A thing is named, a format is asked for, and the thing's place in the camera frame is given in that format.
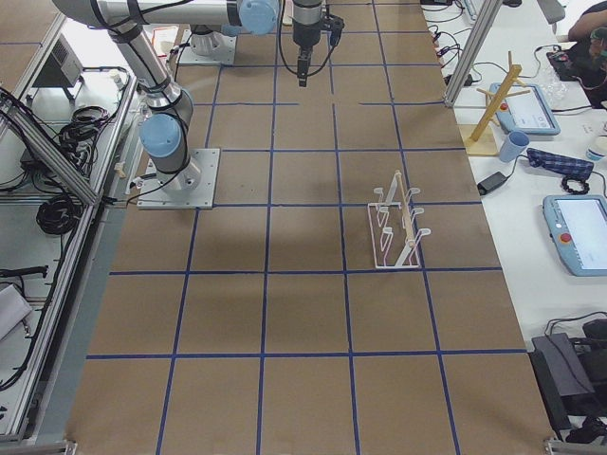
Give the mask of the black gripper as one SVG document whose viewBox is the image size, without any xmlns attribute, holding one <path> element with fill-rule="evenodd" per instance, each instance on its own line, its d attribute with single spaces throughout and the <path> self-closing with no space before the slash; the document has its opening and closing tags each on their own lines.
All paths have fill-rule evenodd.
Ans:
<svg viewBox="0 0 607 455">
<path fill-rule="evenodd" d="M 307 87 L 313 48 L 321 38 L 324 11 L 321 0 L 296 0 L 293 2 L 293 41 L 299 48 L 298 84 Z"/>
</svg>

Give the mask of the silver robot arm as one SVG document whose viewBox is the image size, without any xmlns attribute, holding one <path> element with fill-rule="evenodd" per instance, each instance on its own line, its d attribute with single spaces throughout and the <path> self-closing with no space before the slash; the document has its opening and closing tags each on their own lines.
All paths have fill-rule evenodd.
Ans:
<svg viewBox="0 0 607 455">
<path fill-rule="evenodd" d="M 190 25 L 190 44 L 193 53 L 202 57 L 214 57 L 226 52 L 229 42 L 234 39 L 242 28 L 240 26 L 206 26 Z"/>
<path fill-rule="evenodd" d="M 156 168 L 157 190 L 191 191 L 203 169 L 188 145 L 193 99 L 156 54 L 148 24 L 188 24 L 218 30 L 239 27 L 253 35 L 279 31 L 284 8 L 276 1 L 58 1 L 66 17 L 108 32 L 143 90 L 152 115 L 139 139 Z"/>
</svg>

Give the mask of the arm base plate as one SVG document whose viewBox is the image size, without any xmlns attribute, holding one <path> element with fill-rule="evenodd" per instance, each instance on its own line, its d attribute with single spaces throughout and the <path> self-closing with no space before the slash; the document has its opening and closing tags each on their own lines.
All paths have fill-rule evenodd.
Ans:
<svg viewBox="0 0 607 455">
<path fill-rule="evenodd" d="M 232 65 L 234 62 L 235 37 L 226 36 L 211 30 L 205 33 L 184 32 L 180 50 L 177 54 L 180 64 L 184 65 Z"/>
<path fill-rule="evenodd" d="M 211 209 L 214 202 L 220 160 L 219 149 L 191 149 L 190 163 L 172 179 L 158 173 L 151 158 L 146 172 L 156 176 L 146 179 L 137 199 L 139 209 Z"/>
</svg>

